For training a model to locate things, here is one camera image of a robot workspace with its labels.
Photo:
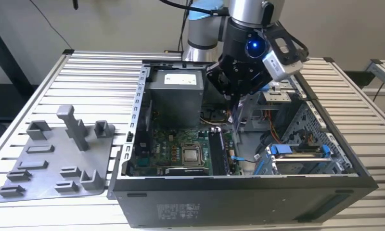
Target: robotic arm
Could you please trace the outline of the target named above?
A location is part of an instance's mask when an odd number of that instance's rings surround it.
[[[293,75],[306,61],[306,47],[278,22],[282,7],[284,0],[230,1],[222,55],[208,79],[232,99]]]
[[[206,76],[217,91],[230,97],[232,107],[270,80],[280,81],[302,68],[308,48],[278,22],[284,0],[230,0],[228,11],[221,8],[221,0],[198,0],[190,7],[160,1],[190,10],[194,15],[189,18],[188,41],[193,52],[186,55],[212,51],[217,41],[224,42],[222,54],[208,67]],[[206,57],[184,56],[184,59],[209,61],[201,59]]]

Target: open computer tower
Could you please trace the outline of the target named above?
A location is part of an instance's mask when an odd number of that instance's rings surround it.
[[[130,227],[324,222],[377,184],[305,79],[229,110],[206,65],[142,62],[108,192]]]

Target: label sticker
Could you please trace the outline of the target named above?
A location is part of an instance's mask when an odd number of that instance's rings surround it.
[[[197,219],[200,204],[158,204],[158,219]]]
[[[197,78],[192,74],[166,74],[164,84],[197,85]]]

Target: aluminum table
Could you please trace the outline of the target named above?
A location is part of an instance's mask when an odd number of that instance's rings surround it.
[[[50,127],[62,126],[54,115],[61,104],[74,105],[74,115],[85,124],[106,120],[116,125],[106,176],[110,179],[114,156],[125,140],[142,59],[180,60],[180,55],[76,51],[61,56],[0,139],[0,186],[28,140],[25,129],[29,122],[45,119]],[[324,224],[188,227],[173,230],[385,231],[385,115],[336,63],[312,59],[301,73],[377,180],[378,190]],[[108,200],[105,194],[0,203],[0,231],[132,230],[117,202]]]

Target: motherboard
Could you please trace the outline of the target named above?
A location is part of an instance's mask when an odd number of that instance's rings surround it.
[[[222,155],[234,153],[232,133],[222,132],[222,144],[225,148]],[[213,163],[210,150],[213,146],[209,141],[208,130],[153,130],[152,154],[150,156],[136,156],[133,161],[136,175],[138,176],[170,176],[213,175]],[[238,174],[237,163],[230,161],[229,174]]]

